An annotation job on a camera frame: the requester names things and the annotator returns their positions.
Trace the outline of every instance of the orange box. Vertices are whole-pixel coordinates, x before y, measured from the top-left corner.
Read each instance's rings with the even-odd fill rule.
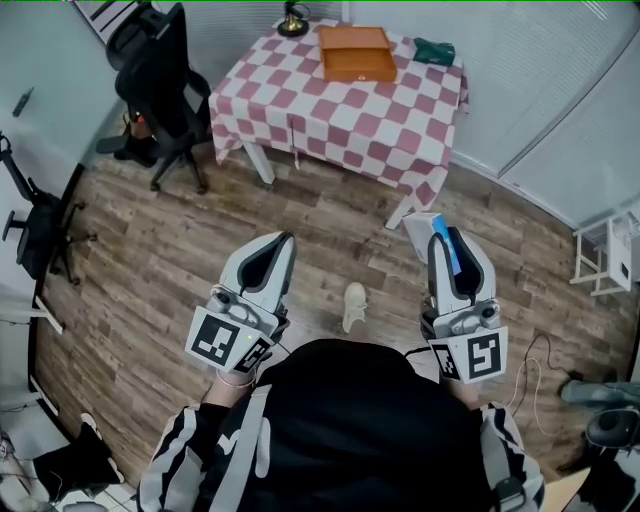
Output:
[[[395,81],[398,69],[382,27],[321,27],[318,36],[326,81]]]

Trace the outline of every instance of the black chair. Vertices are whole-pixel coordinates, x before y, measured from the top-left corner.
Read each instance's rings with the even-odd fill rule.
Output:
[[[96,235],[88,235],[81,239],[73,239],[68,235],[73,214],[76,209],[82,210],[84,204],[74,204],[64,221],[66,208],[62,201],[53,194],[40,190],[31,178],[24,178],[11,155],[11,143],[0,132],[0,146],[3,141],[6,142],[7,147],[0,151],[0,162],[11,174],[20,195],[29,201],[33,208],[26,221],[15,220],[15,211],[9,214],[2,232],[2,241],[7,239],[11,228],[22,229],[16,263],[22,265],[32,279],[43,278],[49,264],[51,264],[49,268],[51,273],[59,273],[60,269],[56,266],[59,259],[64,265],[69,282],[74,285],[79,284],[78,278],[71,277],[68,260],[69,246],[85,240],[97,240]]]
[[[182,5],[175,5],[166,15],[149,4],[138,6],[109,38],[107,59],[119,71],[116,92],[128,104],[129,119],[144,120],[153,137],[135,138],[128,124],[123,135],[99,141],[96,151],[146,167],[164,158],[151,180],[151,190],[160,190],[160,179],[171,164],[186,161],[197,193],[204,194],[207,186],[191,148],[211,141],[207,133],[211,90],[189,68]],[[185,98],[187,86],[197,96],[197,109]]]

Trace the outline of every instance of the wrist strap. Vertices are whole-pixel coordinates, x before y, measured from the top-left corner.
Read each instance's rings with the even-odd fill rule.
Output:
[[[218,375],[218,379],[220,379],[220,382],[222,382],[225,386],[229,386],[230,388],[234,388],[234,389],[246,389],[246,388],[250,388],[251,386],[253,386],[256,383],[256,376],[254,375],[253,378],[247,382],[246,384],[230,384],[229,382],[227,382],[226,380],[224,380],[222,378],[222,375],[220,373],[220,370],[218,370],[216,368],[216,374]]]

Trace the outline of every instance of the wooden floor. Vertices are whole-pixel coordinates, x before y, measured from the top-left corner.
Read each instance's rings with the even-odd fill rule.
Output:
[[[199,400],[211,373],[188,361],[183,347],[193,309],[203,304],[227,256],[257,235],[295,233],[298,256],[288,299],[289,349],[341,336],[342,294],[351,281],[369,293],[372,338],[408,350],[423,345],[417,318],[426,273],[404,228],[384,229],[401,199],[382,184],[320,162],[296,171],[273,154],[278,176],[265,186],[241,152],[223,167],[207,148],[196,153],[210,184],[197,196],[187,170],[173,172],[163,192],[148,189],[151,172],[104,159],[85,173],[75,198],[78,231],[99,240],[73,251],[78,287],[49,275],[44,296],[67,325],[56,336],[40,324],[36,376],[77,433],[80,413],[95,417],[130,483],[136,484],[167,418]],[[638,320],[638,293],[594,299],[570,286],[573,238],[568,228],[501,187],[451,170],[434,211],[469,233],[496,267],[503,323],[509,326],[508,372],[483,387],[508,402],[525,350],[537,333],[553,343],[552,362],[598,379],[613,367],[626,375]],[[528,450],[551,466],[571,457],[588,413],[556,397],[565,376],[543,362],[543,341],[531,351],[543,366],[533,413],[536,373],[516,415]]]

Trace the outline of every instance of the green cloth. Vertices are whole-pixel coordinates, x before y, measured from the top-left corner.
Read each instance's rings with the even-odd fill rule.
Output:
[[[413,60],[424,64],[438,64],[439,66],[451,66],[456,58],[456,49],[450,43],[432,43],[421,37],[416,37],[413,42],[416,45],[416,54]]]

